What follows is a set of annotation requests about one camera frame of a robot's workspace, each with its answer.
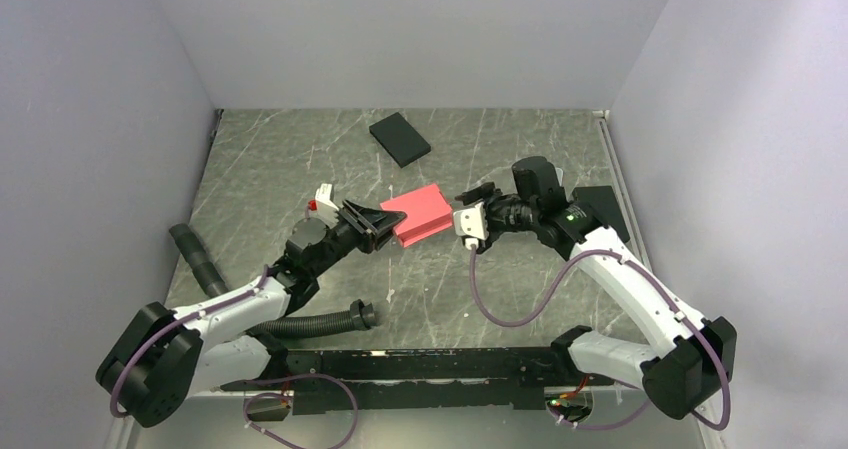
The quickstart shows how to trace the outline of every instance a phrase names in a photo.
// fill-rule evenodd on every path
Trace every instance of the gray marble floor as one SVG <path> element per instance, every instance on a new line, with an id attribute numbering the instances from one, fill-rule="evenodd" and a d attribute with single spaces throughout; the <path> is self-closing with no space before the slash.
<path id="1" fill-rule="evenodd" d="M 589 111 L 406 109 L 400 112 L 433 146 L 399 168 L 368 133 L 394 110 L 226 111 L 198 191 L 191 225 L 230 284 L 239 287 L 282 254 L 294 223 L 322 182 L 336 196 L 378 207 L 393 195 L 438 183 L 452 198 L 483 181 L 513 192 L 513 162 L 542 155 L 564 169 L 564 184 L 611 184 L 611 164 Z M 358 252 L 321 277 L 321 291 L 296 315 L 338 311 L 361 298 L 382 326 L 293 342 L 292 348 L 386 349 L 548 345 L 577 324 L 632 341 L 635 324 L 580 271 L 567 277 L 545 312 L 523 328 L 495 326 L 468 289 L 468 252 L 452 231 L 402 249 Z M 562 265 L 531 234 L 507 234 L 480 258 L 481 294 L 501 318 L 526 315 Z M 166 304 L 203 293 L 184 261 Z"/>

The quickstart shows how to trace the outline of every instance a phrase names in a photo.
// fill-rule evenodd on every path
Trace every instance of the cable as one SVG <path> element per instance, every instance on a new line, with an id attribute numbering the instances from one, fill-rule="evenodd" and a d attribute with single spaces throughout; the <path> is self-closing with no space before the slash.
<path id="1" fill-rule="evenodd" d="M 280 383 L 285 383 L 285 382 L 290 382 L 290 381 L 296 381 L 296 380 L 299 380 L 299 379 L 324 379 L 325 381 L 330 381 L 333 384 L 341 387 L 342 390 L 345 391 L 345 394 L 347 394 L 348 399 L 350 399 L 351 406 L 353 406 L 353 422 L 350 423 L 350 429 L 347 431 L 347 434 L 345 434 L 345 436 L 342 438 L 342 440 L 339 441 L 338 443 L 336 443 L 335 445 L 330 446 L 328 449 L 338 449 L 338 448 L 344 446 L 345 444 L 347 444 L 350 441 L 350 438 L 353 437 L 353 433 L 354 433 L 354 431 L 356 431 L 356 425 L 359 422 L 359 405 L 356 403 L 356 397 L 354 397 L 353 392 L 351 392 L 350 388 L 347 387 L 345 385 L 345 383 L 343 383 L 342 381 L 336 379 L 335 377 L 328 376 L 326 374 L 298 374 L 296 376 L 288 376 L 288 377 L 283 377 L 283 378 L 280 378 L 280 379 L 265 379 L 265 380 L 260 380 L 260 381 L 247 381 L 247 382 L 250 382 L 251 384 L 258 384 L 260 386 L 268 386 L 268 385 L 273 385 L 273 384 L 280 384 Z M 281 401 L 288 400 L 288 398 L 286 396 L 283 396 L 283 395 L 281 395 L 277 392 L 263 392 L 261 394 L 257 394 L 255 396 L 251 397 L 250 399 L 245 401 L 244 408 L 242 410 L 242 415 L 244 416 L 244 420 L 247 423 L 247 424 L 245 424 L 245 427 L 250 427 L 251 429 L 259 432 L 260 434 L 268 436 L 271 439 L 279 442 L 280 444 L 283 444 L 284 446 L 290 447 L 291 449 L 305 449 L 304 447 L 298 446 L 297 444 L 294 444 L 292 442 L 289 442 L 289 441 L 283 439 L 282 437 L 278 436 L 277 434 L 265 429 L 264 427 L 262 427 L 259 424 L 256 424 L 255 422 L 250 420 L 250 417 L 248 416 L 247 411 L 248 411 L 248 409 L 250 409 L 250 405 L 253 404 L 255 401 L 257 401 L 259 399 L 278 399 L 278 400 L 281 400 Z"/>
<path id="2" fill-rule="evenodd" d="M 119 418 L 119 419 L 125 418 L 129 415 L 127 412 L 121 412 L 121 410 L 118 408 L 118 396 L 121 394 L 121 389 L 123 389 L 124 384 L 126 383 L 127 377 L 129 376 L 129 373 L 132 370 L 132 368 L 135 367 L 136 364 L 138 364 L 138 361 L 141 360 L 141 358 L 144 356 L 144 354 L 148 350 L 150 350 L 150 348 L 153 347 L 153 345 L 156 344 L 156 342 L 159 339 L 161 339 L 162 337 L 164 337 L 166 334 L 168 334 L 172 330 L 176 329 L 177 327 L 185 324 L 186 322 L 192 321 L 194 319 L 200 319 L 201 317 L 203 317 L 201 315 L 201 312 L 204 313 L 204 315 L 214 314 L 214 313 L 216 313 L 216 312 L 218 312 L 218 311 L 220 311 L 224 308 L 232 306 L 233 304 L 237 304 L 237 303 L 239 303 L 239 302 L 241 302 L 245 299 L 248 299 L 250 297 L 255 296 L 260 291 L 262 291 L 263 286 L 265 285 L 265 281 L 267 279 L 268 279 L 268 266 L 265 266 L 262 269 L 262 275 L 260 276 L 259 280 L 256 282 L 256 285 L 253 286 L 255 289 L 257 289 L 257 291 L 246 291 L 246 292 L 243 292 L 243 293 L 239 294 L 238 296 L 235 296 L 231 299 L 227 299 L 226 301 L 221 301 L 219 303 L 213 304 L 213 305 L 207 307 L 203 311 L 194 311 L 190 314 L 187 314 L 187 315 L 171 322 L 167 326 L 163 327 L 158 332 L 153 334 L 153 336 L 150 337 L 150 339 L 145 341 L 144 344 L 142 344 L 141 347 L 139 347 L 138 350 L 132 355 L 132 357 L 130 357 L 130 360 L 127 362 L 127 365 L 124 366 L 124 369 L 121 371 L 121 374 L 118 375 L 118 379 L 115 381 L 115 386 L 112 388 L 112 394 L 110 395 L 110 398 L 109 398 L 109 411 L 112 413 L 112 415 L 116 418 Z M 348 398 L 350 398 L 351 405 L 353 406 L 353 422 L 351 423 L 350 430 L 347 432 L 345 437 L 338 444 L 330 447 L 329 449 L 338 449 L 338 448 L 342 447 L 343 445 L 347 444 L 348 441 L 350 441 L 350 438 L 353 436 L 354 431 L 356 430 L 356 425 L 357 425 L 357 422 L 359 420 L 359 406 L 356 403 L 356 398 L 354 397 L 353 392 L 351 392 L 350 388 L 348 388 L 342 381 L 340 381 L 340 380 L 338 380 L 338 379 L 336 379 L 332 376 L 328 376 L 326 374 L 300 374 L 300 375 L 296 375 L 296 376 L 283 377 L 281 379 L 266 379 L 266 380 L 258 380 L 258 381 L 247 381 L 247 382 L 250 382 L 252 384 L 257 384 L 257 385 L 271 385 L 271 384 L 280 384 L 280 383 L 285 383 L 285 384 L 288 385 L 289 383 L 291 383 L 291 381 L 296 381 L 298 379 L 324 379 L 324 380 L 332 382 L 333 384 L 336 384 L 337 386 L 341 387 L 345 391 L 345 394 L 347 394 Z M 271 431 L 265 430 L 264 427 L 259 426 L 258 424 L 252 422 L 249 419 L 247 411 L 248 411 L 248 409 L 250 409 L 250 405 L 253 404 L 256 400 L 269 399 L 269 398 L 274 398 L 274 399 L 278 399 L 280 401 L 285 401 L 285 402 L 289 401 L 289 398 L 287 396 L 285 396 L 284 394 L 276 393 L 276 392 L 263 392 L 261 394 L 257 394 L 255 396 L 251 397 L 250 399 L 245 401 L 244 408 L 243 408 L 243 411 L 242 411 L 244 418 L 245 418 L 245 421 L 247 421 L 247 426 L 245 426 L 245 427 L 251 427 L 254 430 L 258 431 L 259 433 L 264 434 L 264 435 L 270 437 L 271 439 L 279 442 L 280 444 L 283 444 L 285 446 L 290 447 L 291 449 L 305 449 L 305 448 L 298 446 L 296 444 L 292 444 L 291 442 L 281 438 L 280 436 L 274 434 Z"/>
<path id="3" fill-rule="evenodd" d="M 581 430 L 581 431 L 611 431 L 613 429 L 618 429 L 620 427 L 624 427 L 627 424 L 630 424 L 631 422 L 636 420 L 637 417 L 641 416 L 642 413 L 645 412 L 645 409 L 648 408 L 650 403 L 651 403 L 650 400 L 645 401 L 641 406 L 639 406 L 638 409 L 633 411 L 633 414 L 630 414 L 629 416 L 625 417 L 624 419 L 622 419 L 618 422 L 613 422 L 612 424 L 599 424 L 599 425 L 588 425 L 588 426 L 585 425 L 585 424 L 578 424 L 576 422 L 571 423 L 571 424 L 572 424 L 572 427 L 574 429 L 578 429 L 578 430 Z M 557 420 L 557 423 L 559 423 L 560 419 L 557 416 L 557 414 L 554 413 L 554 411 L 550 407 L 547 407 L 547 410 L 548 410 L 548 413 L 550 413 L 554 417 L 554 419 Z"/>
<path id="4" fill-rule="evenodd" d="M 559 396 L 560 399 L 570 399 L 572 397 L 575 397 L 577 394 L 580 393 L 580 391 L 583 390 L 584 387 L 586 387 L 586 384 L 588 382 L 589 382 L 589 375 L 586 374 L 585 376 L 583 376 L 583 379 L 580 380 L 580 384 L 577 385 L 577 389 L 575 389 L 571 392 L 565 392 L 565 393 L 560 394 L 560 396 Z"/>
<path id="5" fill-rule="evenodd" d="M 265 266 L 262 270 L 262 276 L 259 278 L 259 280 L 256 282 L 256 285 L 254 286 L 254 288 L 257 289 L 256 291 L 245 291 L 245 292 L 242 292 L 241 294 L 239 294 L 238 296 L 227 299 L 226 301 L 221 301 L 221 302 L 212 304 L 211 306 L 207 307 L 203 311 L 194 311 L 190 314 L 187 314 L 187 315 L 175 320 L 174 322 L 168 324 L 167 326 L 163 327 L 158 332 L 153 334 L 153 336 L 150 339 L 144 341 L 144 344 L 142 344 L 141 347 L 139 347 L 138 350 L 135 352 L 135 354 L 133 354 L 132 357 L 130 357 L 130 360 L 127 361 L 127 365 L 124 366 L 124 369 L 121 371 L 121 373 L 118 375 L 118 379 L 115 381 L 115 386 L 112 387 L 112 394 L 109 397 L 109 412 L 111 412 L 114 417 L 119 418 L 119 419 L 125 418 L 129 415 L 129 413 L 127 413 L 127 412 L 121 412 L 121 410 L 118 408 L 118 396 L 121 394 L 121 389 L 124 388 L 124 383 L 127 382 L 127 377 L 129 377 L 130 371 L 132 371 L 133 367 L 135 367 L 135 365 L 138 364 L 138 361 L 141 360 L 141 358 L 144 356 L 144 354 L 148 350 L 150 350 L 150 348 L 153 347 L 153 345 L 156 344 L 156 342 L 159 339 L 161 339 L 162 337 L 164 337 L 166 334 L 173 331 L 177 327 L 185 324 L 186 322 L 189 322 L 189 321 L 194 320 L 194 319 L 200 319 L 202 317 L 201 313 L 203 313 L 205 315 L 214 314 L 214 313 L 220 311 L 221 309 L 224 309 L 226 307 L 232 306 L 233 304 L 237 304 L 237 303 L 239 303 L 239 302 L 241 302 L 245 299 L 253 297 L 254 295 L 258 294 L 260 291 L 262 291 L 262 289 L 263 289 L 262 286 L 265 285 L 265 281 L 267 279 L 268 279 L 268 266 Z"/>
<path id="6" fill-rule="evenodd" d="M 619 262 L 619 264 L 626 265 L 627 267 L 633 269 L 639 275 L 641 275 L 646 281 L 648 281 L 648 283 L 651 285 L 651 287 L 653 287 L 654 290 L 657 291 L 657 293 L 660 295 L 660 297 L 663 299 L 663 301 L 668 305 L 668 308 L 671 310 L 671 312 L 673 312 L 675 314 L 681 313 L 680 307 L 665 292 L 665 290 L 662 287 L 662 284 L 660 283 L 659 280 L 657 280 L 656 276 L 654 276 L 653 274 L 651 274 L 650 271 L 648 271 L 647 269 L 645 269 L 644 267 L 642 267 L 641 265 L 639 265 L 638 263 L 636 263 L 632 260 L 628 259 L 628 260 L 622 262 L 622 259 L 623 259 L 624 256 L 622 256 L 621 254 L 619 254 L 617 252 L 608 251 L 608 250 L 605 250 L 605 249 L 590 249 L 590 250 L 581 252 L 580 254 L 578 254 L 578 255 L 572 257 L 571 259 L 569 259 L 568 261 L 566 261 L 566 263 L 562 266 L 562 269 L 560 269 L 559 273 L 557 273 L 557 276 L 554 278 L 553 282 L 551 283 L 551 287 L 549 287 L 545 291 L 545 295 L 542 298 L 542 301 L 536 306 L 536 308 L 533 309 L 533 311 L 529 315 L 527 315 L 526 317 L 524 317 L 522 319 L 519 319 L 518 321 L 503 321 L 501 319 L 498 319 L 494 315 L 492 315 L 492 313 L 489 312 L 489 310 L 486 309 L 485 306 L 483 306 L 483 300 L 480 298 L 480 293 L 477 290 L 477 269 L 476 269 L 477 246 L 472 245 L 471 246 L 471 268 L 469 270 L 469 276 L 470 276 L 470 280 L 471 280 L 471 297 L 474 298 L 474 303 L 477 304 L 477 307 L 480 309 L 480 312 L 483 313 L 483 315 L 486 317 L 486 319 L 492 321 L 493 323 L 495 323 L 499 326 L 502 326 L 502 327 L 523 326 L 523 325 L 529 323 L 530 321 L 532 321 L 533 319 L 537 318 L 539 316 L 539 314 L 542 313 L 542 310 L 544 310 L 545 306 L 547 306 L 548 303 L 551 301 L 551 298 L 553 297 L 554 292 L 556 291 L 557 287 L 559 286 L 560 282 L 562 282 L 562 279 L 565 277 L 565 275 L 568 273 L 568 271 L 571 270 L 571 268 L 573 268 L 578 262 L 582 261 L 583 259 L 586 259 L 587 257 L 591 257 L 591 256 L 612 257 L 613 259 L 617 260 Z M 695 339 L 697 339 L 698 343 L 701 344 L 701 346 L 706 351 L 707 356 L 710 358 L 710 361 L 715 366 L 716 373 L 718 374 L 718 379 L 721 383 L 722 413 L 721 413 L 721 419 L 719 420 L 719 422 L 712 422 L 712 421 L 708 420 L 707 418 L 705 418 L 704 416 L 702 416 L 701 414 L 698 414 L 696 411 L 692 411 L 692 415 L 695 416 L 696 419 L 701 421 L 705 426 L 709 427 L 710 429 L 714 429 L 716 431 L 724 430 L 727 427 L 727 425 L 730 423 L 730 381 L 727 379 L 727 370 L 724 368 L 724 365 L 721 363 L 721 359 L 718 357 L 718 354 L 715 352 L 715 349 L 713 349 L 713 346 L 710 345 L 710 343 L 707 341 L 707 339 L 704 337 L 704 335 L 701 334 L 701 332 L 698 330 L 698 328 L 695 327 L 695 324 L 693 324 L 692 321 L 690 321 L 689 318 L 685 314 L 684 314 L 681 322 L 683 323 L 684 326 L 686 326 L 687 329 L 689 329 L 689 331 L 692 333 L 692 335 L 695 336 Z"/>

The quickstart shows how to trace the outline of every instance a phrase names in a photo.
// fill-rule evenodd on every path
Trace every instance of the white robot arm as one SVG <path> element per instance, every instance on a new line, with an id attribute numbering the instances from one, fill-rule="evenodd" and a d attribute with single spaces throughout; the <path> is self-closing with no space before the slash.
<path id="1" fill-rule="evenodd" d="M 318 292 L 318 276 L 354 249 L 371 253 L 383 247 L 406 217 L 350 201 L 338 207 L 327 184 L 316 193 L 315 205 L 318 217 L 295 225 L 283 256 L 229 292 L 190 229 L 172 228 L 204 292 L 215 297 L 174 310 L 152 303 L 136 314 L 97 370 L 97 382 L 112 395 L 113 415 L 129 414 L 151 427 L 199 391 L 284 375 L 279 371 L 286 367 L 286 348 L 262 323 L 303 307 Z"/>
<path id="2" fill-rule="evenodd" d="M 473 251 L 472 294 L 483 314 L 496 324 L 516 327 L 538 316 L 550 300 L 561 277 L 530 316 L 506 322 L 482 307 L 476 291 L 476 254 L 488 250 L 504 232 L 531 231 L 567 261 L 560 276 L 579 262 L 648 341 L 637 344 L 578 326 L 552 343 L 567 366 L 643 389 L 657 408 L 675 419 L 726 388 L 735 355 L 735 328 L 723 317 L 706 319 L 633 256 L 622 240 L 629 237 L 623 221 L 618 227 L 609 223 L 616 215 L 621 219 L 612 189 L 582 188 L 608 189 L 609 197 L 603 191 L 582 191 L 585 199 L 569 201 L 554 166 L 545 158 L 522 159 L 512 170 L 517 194 L 504 195 L 486 183 L 457 197 L 468 207 L 454 213 L 454 227 Z"/>

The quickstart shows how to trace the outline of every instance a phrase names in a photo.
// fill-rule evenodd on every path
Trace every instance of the black block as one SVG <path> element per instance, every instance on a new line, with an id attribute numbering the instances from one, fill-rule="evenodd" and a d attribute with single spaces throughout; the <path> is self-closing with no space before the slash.
<path id="1" fill-rule="evenodd" d="M 372 124 L 369 131 L 400 167 L 408 166 L 430 152 L 430 144 L 399 112 Z"/>

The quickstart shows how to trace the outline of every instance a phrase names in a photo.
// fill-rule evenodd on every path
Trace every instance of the red block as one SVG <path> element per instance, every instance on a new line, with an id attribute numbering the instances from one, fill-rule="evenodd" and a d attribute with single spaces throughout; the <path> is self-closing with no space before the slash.
<path id="1" fill-rule="evenodd" d="M 406 219 L 394 228 L 403 247 L 453 226 L 450 204 L 436 184 L 389 199 L 381 203 L 380 208 L 406 213 Z"/>

